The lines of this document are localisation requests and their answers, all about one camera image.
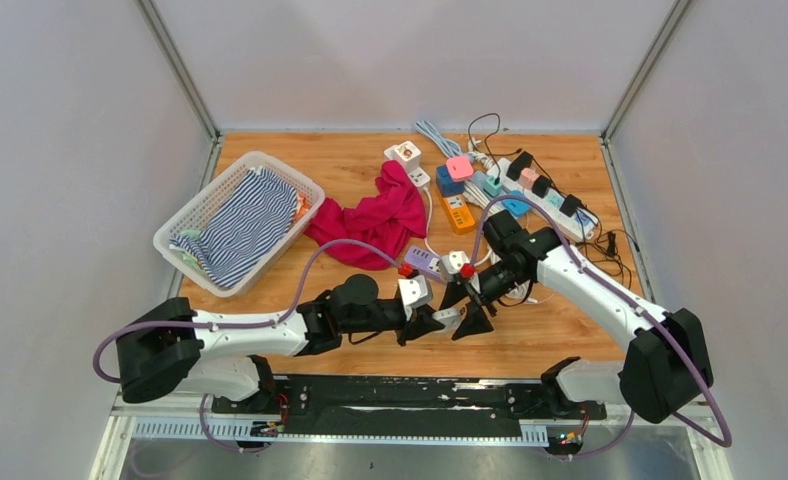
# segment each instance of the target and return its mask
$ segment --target white power strip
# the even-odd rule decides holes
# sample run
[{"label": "white power strip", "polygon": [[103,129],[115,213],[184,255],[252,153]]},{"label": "white power strip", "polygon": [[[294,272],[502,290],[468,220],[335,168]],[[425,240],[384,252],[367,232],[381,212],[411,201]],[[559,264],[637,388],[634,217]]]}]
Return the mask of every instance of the white power strip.
[{"label": "white power strip", "polygon": [[594,214],[588,210],[580,208],[573,217],[568,217],[559,211],[559,208],[565,201],[565,197],[563,197],[562,194],[557,192],[555,189],[550,188],[547,191],[547,195],[545,195],[544,198],[541,198],[538,195],[532,193],[531,190],[524,189],[524,187],[522,187],[518,182],[507,177],[506,172],[509,170],[509,165],[511,165],[511,163],[512,162],[506,158],[501,158],[497,161],[497,166],[500,167],[500,184],[503,186],[504,190],[507,192],[512,192],[515,190],[523,192],[526,198],[532,200],[533,203],[544,209],[544,211],[550,215],[550,218],[556,222],[556,224],[559,226],[559,229],[562,230],[562,233],[567,235],[568,238],[574,240],[575,242],[581,242],[583,239],[590,240],[591,237],[594,236],[594,230],[597,228],[597,223],[594,220],[597,217],[594,216]]}]

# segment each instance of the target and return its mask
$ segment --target cable connector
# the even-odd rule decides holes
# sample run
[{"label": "cable connector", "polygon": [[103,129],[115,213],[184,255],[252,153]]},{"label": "cable connector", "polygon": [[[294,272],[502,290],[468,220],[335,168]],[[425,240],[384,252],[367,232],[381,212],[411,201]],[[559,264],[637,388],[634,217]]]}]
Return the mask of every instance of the cable connector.
[{"label": "cable connector", "polygon": [[459,273],[461,273],[462,276],[465,278],[471,278],[473,277],[474,273],[476,273],[476,269],[470,263],[466,263],[462,265],[462,268],[461,270],[459,270]]},{"label": "cable connector", "polygon": [[609,258],[614,257],[618,254],[618,245],[615,243],[617,239],[617,234],[615,232],[606,232],[606,239],[608,240],[608,245],[606,246],[606,256]]},{"label": "cable connector", "polygon": [[415,269],[409,265],[408,263],[404,263],[400,268],[397,269],[397,273],[403,277],[409,278],[409,276],[414,273]]}]

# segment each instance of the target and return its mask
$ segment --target black base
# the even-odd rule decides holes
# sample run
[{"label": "black base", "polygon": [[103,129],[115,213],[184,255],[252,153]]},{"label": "black base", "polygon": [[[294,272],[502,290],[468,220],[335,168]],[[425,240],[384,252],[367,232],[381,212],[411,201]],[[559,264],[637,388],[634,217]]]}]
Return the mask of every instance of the black base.
[{"label": "black base", "polygon": [[[479,382],[477,378],[289,375],[276,379],[276,389],[289,398],[286,433],[517,437],[518,420],[583,418],[580,408],[554,414],[552,392],[541,383]],[[254,403],[217,398],[212,411],[279,413],[275,399],[253,411]],[[602,405],[591,402],[586,409],[591,420],[606,418]]]}]

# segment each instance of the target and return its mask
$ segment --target power plug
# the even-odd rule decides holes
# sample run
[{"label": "power plug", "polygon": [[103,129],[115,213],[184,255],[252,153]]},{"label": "power plug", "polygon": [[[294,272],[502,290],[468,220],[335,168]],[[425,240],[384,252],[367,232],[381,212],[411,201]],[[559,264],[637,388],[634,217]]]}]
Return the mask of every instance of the power plug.
[{"label": "power plug", "polygon": [[432,319],[444,325],[441,332],[452,332],[462,323],[462,312],[456,308],[445,308],[432,314]]},{"label": "power plug", "polygon": [[412,181],[412,184],[417,188],[423,188],[429,185],[429,175],[420,167],[415,168],[414,170],[406,170],[409,175],[409,180]]},{"label": "power plug", "polygon": [[422,307],[432,301],[432,287],[423,275],[397,280],[397,288],[403,305],[409,308]]},{"label": "power plug", "polygon": [[388,160],[396,160],[407,172],[420,168],[420,149],[412,142],[406,140],[399,145],[392,145],[383,152]]},{"label": "power plug", "polygon": [[465,252],[455,251],[441,257],[441,278],[447,282],[452,281],[454,276],[462,270],[470,260]]}]

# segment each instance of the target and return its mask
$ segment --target white plastic basket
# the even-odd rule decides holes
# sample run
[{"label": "white plastic basket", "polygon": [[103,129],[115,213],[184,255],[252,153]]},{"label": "white plastic basket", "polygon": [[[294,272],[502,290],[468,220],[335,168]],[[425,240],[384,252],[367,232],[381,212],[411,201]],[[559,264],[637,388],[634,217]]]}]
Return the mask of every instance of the white plastic basket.
[{"label": "white plastic basket", "polygon": [[[229,199],[232,192],[241,183],[244,175],[250,169],[256,167],[265,167],[288,182],[288,184],[297,189],[297,192],[306,196],[311,208],[240,282],[232,288],[221,288],[215,285],[205,272],[185,264],[182,261],[180,252],[170,249],[170,238],[182,230],[191,228],[204,229],[214,214],[217,213],[217,210]],[[309,177],[266,153],[248,152],[206,185],[197,196],[182,207],[182,210],[168,220],[153,236],[153,246],[186,277],[212,294],[218,297],[243,295],[250,291],[250,288],[264,276],[267,269],[303,233],[306,225],[309,224],[309,221],[311,221],[321,204],[323,204],[324,198],[323,189]]]}]

